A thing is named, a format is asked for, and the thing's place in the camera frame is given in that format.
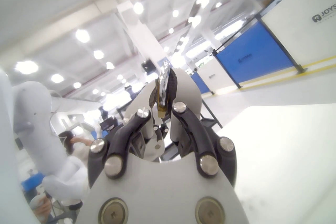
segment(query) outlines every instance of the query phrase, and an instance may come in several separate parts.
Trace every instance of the silver bolt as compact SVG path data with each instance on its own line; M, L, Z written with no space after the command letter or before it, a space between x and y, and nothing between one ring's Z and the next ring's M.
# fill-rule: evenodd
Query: silver bolt
M97 138L95 141L92 142L90 146L90 151L94 154L99 153L101 150L103 150L105 145L105 141L102 138Z
M233 142L231 141L231 139L229 139L227 137L222 137L219 140L219 144L220 144L221 148L226 152L231 152L234 149Z
M219 166L217 160L213 156L204 155L199 162L201 169L205 174L210 176L217 174Z
M173 108L176 112L182 113L182 112L186 111L187 106L183 102L177 102L177 103L174 104Z
M109 157L104 166L105 174L108 177L114 177L118 175L123 168L123 159L118 155Z
M149 110L147 108L139 108L138 109L138 112L137 112L137 115L142 118L142 119L145 119L148 117L149 115Z

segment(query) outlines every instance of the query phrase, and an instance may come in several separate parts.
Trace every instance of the white pillar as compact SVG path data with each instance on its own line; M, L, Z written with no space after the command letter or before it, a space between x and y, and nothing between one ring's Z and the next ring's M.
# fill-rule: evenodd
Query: white pillar
M133 10L131 1L119 4L117 9L125 23L129 37L140 54L145 59L150 59L156 68L160 69L160 62L167 58L167 54L149 28L140 22L138 15Z

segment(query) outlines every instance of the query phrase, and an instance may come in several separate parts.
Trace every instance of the white ceiling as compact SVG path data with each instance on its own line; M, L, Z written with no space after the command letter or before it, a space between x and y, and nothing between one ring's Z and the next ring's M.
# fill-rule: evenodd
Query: white ceiling
M18 34L32 26L45 23L46 19L52 19L54 15L82 1L85 0L1 0L0 47L8 42L13 44L15 40L19 40ZM144 6L140 20L149 27L162 46L169 47L168 53L171 54L180 37L189 31L188 17L199 13L196 0L140 1ZM217 2L222 2L223 5L216 9L214 5ZM237 15L249 14L256 9L253 0L211 0L210 3L211 12L204 19L203 26L211 30L225 25ZM172 16L175 9L179 10L179 16L176 18ZM112 93L123 86L117 80L118 74L122 74L128 82L143 80L144 73L140 69L143 59L138 56L115 13L107 13L78 27L90 34L88 43L79 42L75 38L76 30L73 30L38 53L27 57L38 64L39 70L36 73L23 75L14 70L14 65L6 69L12 84L36 80L61 96L96 101L101 97L94 95L93 89ZM170 27L174 27L173 34L168 33ZM195 39L193 44L203 40L200 33L192 39ZM104 58L96 60L93 57L94 50L102 50ZM116 66L115 69L106 70L107 61L112 62ZM53 83L50 78L56 73L61 74L65 80L59 84ZM74 90L73 83L77 81L83 86Z

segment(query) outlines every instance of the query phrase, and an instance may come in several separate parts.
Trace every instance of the person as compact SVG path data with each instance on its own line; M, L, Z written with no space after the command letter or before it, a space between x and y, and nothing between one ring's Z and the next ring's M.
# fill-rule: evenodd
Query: person
M79 158L87 167L89 159L90 145L93 140L74 136L71 131L65 131L59 134L68 155Z
M45 224L53 220L53 217L51 216L51 201L47 196L43 196L40 202L42 204L32 211L40 223Z

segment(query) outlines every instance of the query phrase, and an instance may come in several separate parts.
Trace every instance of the white wall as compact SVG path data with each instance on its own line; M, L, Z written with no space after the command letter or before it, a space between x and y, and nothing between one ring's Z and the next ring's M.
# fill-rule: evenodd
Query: white wall
M336 0L282 0L263 20L299 64L336 55L336 9L333 17L315 23L312 17Z
M215 58L198 69L197 73L211 91L234 86L234 82Z

